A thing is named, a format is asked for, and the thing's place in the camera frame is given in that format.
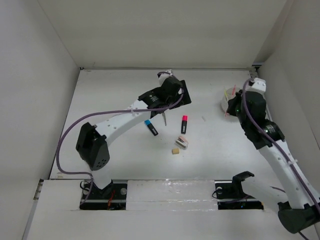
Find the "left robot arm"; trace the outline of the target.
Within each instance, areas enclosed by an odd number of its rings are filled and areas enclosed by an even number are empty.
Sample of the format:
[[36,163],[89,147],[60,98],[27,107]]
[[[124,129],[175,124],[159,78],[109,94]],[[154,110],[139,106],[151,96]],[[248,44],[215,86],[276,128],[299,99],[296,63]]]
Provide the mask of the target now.
[[190,104],[191,98],[185,80],[168,76],[161,86],[140,95],[128,109],[96,125],[82,125],[75,149],[90,168],[94,192],[100,198],[111,194],[112,179],[106,165],[110,160],[110,145],[126,131],[150,120],[165,110]]

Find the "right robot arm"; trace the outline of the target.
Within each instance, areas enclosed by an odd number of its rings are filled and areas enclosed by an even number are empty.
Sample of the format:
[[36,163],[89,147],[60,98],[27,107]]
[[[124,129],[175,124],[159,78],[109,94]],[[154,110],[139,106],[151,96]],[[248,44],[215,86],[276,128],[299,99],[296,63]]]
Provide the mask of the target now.
[[266,100],[254,91],[238,91],[228,101],[227,112],[238,118],[247,139],[271,166],[283,191],[260,183],[249,171],[232,178],[230,190],[237,197],[249,195],[273,209],[290,233],[296,234],[320,221],[320,193],[292,157],[285,136],[266,119]]

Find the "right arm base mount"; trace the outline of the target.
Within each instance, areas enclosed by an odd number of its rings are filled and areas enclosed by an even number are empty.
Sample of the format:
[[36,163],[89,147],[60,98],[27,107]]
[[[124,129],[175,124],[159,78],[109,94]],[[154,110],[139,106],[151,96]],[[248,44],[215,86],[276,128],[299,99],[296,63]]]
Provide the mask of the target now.
[[217,200],[218,210],[264,210],[263,203],[244,193],[242,182],[255,175],[241,172],[231,180],[215,180],[212,198]]

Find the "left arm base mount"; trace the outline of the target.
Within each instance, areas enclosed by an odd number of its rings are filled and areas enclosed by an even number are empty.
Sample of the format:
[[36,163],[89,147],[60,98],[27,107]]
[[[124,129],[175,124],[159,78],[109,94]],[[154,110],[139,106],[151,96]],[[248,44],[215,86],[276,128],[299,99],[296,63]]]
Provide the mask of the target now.
[[95,185],[90,191],[91,182],[82,180],[82,190],[79,208],[86,211],[122,211],[126,210],[128,182],[125,180],[113,181],[106,189],[98,189]]

